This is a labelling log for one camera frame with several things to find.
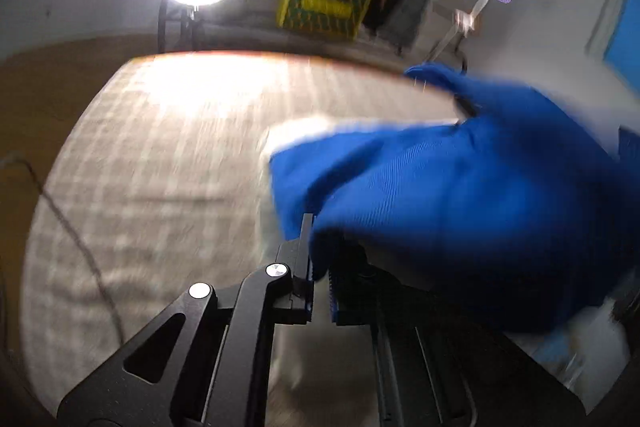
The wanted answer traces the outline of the beige and blue work jacket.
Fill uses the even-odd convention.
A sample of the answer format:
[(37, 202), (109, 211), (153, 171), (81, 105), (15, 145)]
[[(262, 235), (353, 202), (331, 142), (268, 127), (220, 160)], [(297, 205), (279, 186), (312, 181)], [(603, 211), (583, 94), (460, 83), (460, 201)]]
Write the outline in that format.
[(262, 146), (274, 209), (294, 239), (305, 215), (312, 276), (372, 248), (394, 273), (515, 334), (599, 306), (639, 263), (639, 135), (605, 148), (523, 83), (438, 64), (407, 76), (468, 103), (455, 124), (312, 116)]

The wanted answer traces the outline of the plaid beige bed blanket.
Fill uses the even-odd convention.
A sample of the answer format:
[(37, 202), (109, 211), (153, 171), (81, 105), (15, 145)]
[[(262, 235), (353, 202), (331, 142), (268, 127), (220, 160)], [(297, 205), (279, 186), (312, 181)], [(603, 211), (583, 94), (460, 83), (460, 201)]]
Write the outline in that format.
[(81, 115), (28, 236), (22, 351), (37, 398), (64, 395), (190, 284), (227, 286), (279, 239), (267, 131), (323, 116), (449, 122), (449, 95), (394, 72), (283, 54), (136, 58)]

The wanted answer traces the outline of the yellow green patterned bag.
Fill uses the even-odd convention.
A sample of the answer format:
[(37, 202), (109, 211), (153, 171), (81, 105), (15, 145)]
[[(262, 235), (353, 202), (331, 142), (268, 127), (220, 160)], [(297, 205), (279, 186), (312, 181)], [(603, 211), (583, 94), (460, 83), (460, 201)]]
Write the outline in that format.
[(354, 40), (371, 0), (280, 0), (276, 22), (282, 29)]

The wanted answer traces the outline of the white clip-on lamp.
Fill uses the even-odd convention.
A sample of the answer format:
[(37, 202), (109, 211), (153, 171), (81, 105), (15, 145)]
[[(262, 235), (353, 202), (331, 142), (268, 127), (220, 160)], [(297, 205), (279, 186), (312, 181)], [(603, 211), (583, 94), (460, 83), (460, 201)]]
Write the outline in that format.
[[(460, 53), (460, 44), (469, 37), (469, 34), (475, 30), (476, 22), (480, 14), (484, 11), (490, 0), (476, 0), (469, 12), (455, 10), (452, 17), (452, 24), (449, 30), (442, 38), (434, 43), (434, 46), (428, 51), (424, 61), (435, 62), (442, 52), (447, 50), (461, 63), (462, 72), (468, 68), (466, 58)], [(498, 0), (502, 3), (509, 3), (511, 0)]]

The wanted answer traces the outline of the window with white frame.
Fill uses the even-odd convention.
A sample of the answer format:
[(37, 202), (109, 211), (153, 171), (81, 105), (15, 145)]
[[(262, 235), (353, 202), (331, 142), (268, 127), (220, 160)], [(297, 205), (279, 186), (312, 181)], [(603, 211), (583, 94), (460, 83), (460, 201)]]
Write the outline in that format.
[(639, 0), (604, 0), (586, 53), (639, 89)]

